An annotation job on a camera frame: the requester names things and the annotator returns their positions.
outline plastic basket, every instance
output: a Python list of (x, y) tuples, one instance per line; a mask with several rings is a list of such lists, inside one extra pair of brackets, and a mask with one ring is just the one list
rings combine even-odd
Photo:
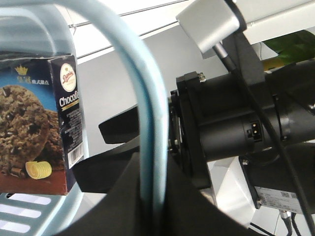
[[(75, 54), (72, 35), (53, 5), (0, 8), (0, 49)], [(67, 196), (0, 194), (0, 235), (53, 235), (72, 221), (83, 193)]]
[[(165, 198), (168, 105), (163, 79), (157, 64), (138, 36), (115, 13), (97, 0), (1, 0), (0, 7), (23, 6), (24, 9), (31, 9), (37, 6), (49, 7), (46, 4), (54, 3), (76, 11), (94, 24), (115, 47), (130, 75), (138, 101), (140, 120), (140, 197), (145, 214), (152, 214), (154, 225), (158, 228)], [(61, 23), (62, 17), (56, 10), (54, 11), (50, 14), (51, 18), (37, 11), (33, 13), (36, 13), (39, 21), (34, 17), (29, 18), (37, 22), (37, 28), (40, 27), (48, 32), (48, 43), (45, 49), (64, 52), (72, 48), (74, 52), (72, 40), (69, 34), (65, 33), (69, 30), (65, 30), (66, 24)], [(51, 225), (55, 222), (62, 222), (66, 218), (63, 216), (56, 219), (53, 215), (48, 217), (51, 223), (47, 230), (51, 229)]]

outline curved plastic bar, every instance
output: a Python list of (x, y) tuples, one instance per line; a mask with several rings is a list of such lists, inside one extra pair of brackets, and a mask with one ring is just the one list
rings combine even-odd
[(34, 21), (34, 23), (36, 23), (36, 26), (39, 27), (43, 32), (45, 32), (46, 37), (47, 37), (48, 42), (49, 42), (50, 47), (51, 47), (51, 51), (52, 52), (57, 51), (55, 44), (54, 44), (54, 41), (53, 41), (49, 31), (47, 30), (47, 28), (45, 27), (43, 22), (36, 15), (34, 15), (32, 12), (30, 12), (26, 9), (23, 9), (23, 8), (0, 8), (0, 16), (2, 16), (2, 17), (25, 17), (25, 18), (29, 18), (30, 20)]
[(57, 3), (89, 19), (113, 44), (131, 76), (140, 119), (140, 195), (159, 224), (165, 197), (168, 107), (160, 71), (144, 43), (114, 12), (94, 0), (2, 0), (0, 6)]

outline cookie box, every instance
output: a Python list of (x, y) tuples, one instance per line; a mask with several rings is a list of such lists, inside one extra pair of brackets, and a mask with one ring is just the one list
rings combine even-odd
[(66, 195), (82, 159), (74, 56), (0, 52), (0, 192)]

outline label sticker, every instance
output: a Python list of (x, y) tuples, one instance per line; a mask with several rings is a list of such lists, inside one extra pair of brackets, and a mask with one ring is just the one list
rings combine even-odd
[(255, 186), (255, 189), (263, 206), (302, 214), (295, 193), (257, 186)]

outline logo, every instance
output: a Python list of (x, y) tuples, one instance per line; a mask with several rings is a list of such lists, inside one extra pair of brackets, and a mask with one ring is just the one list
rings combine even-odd
[(19, 73), (19, 75), (26, 75), (29, 69), (20, 65), (16, 67), (15, 70)]
[(15, 68), (15, 70), (19, 74), (18, 77), (17, 77), (19, 82), (21, 82), (21, 83), (29, 83), (29, 84), (32, 83), (31, 82), (31, 77), (26, 75), (28, 70), (29, 70), (28, 68), (23, 67), (22, 65), (20, 65), (20, 66), (17, 66)]
[(71, 65), (65, 63), (60, 69), (60, 82), (64, 90), (67, 92), (74, 91), (77, 85), (75, 72)]

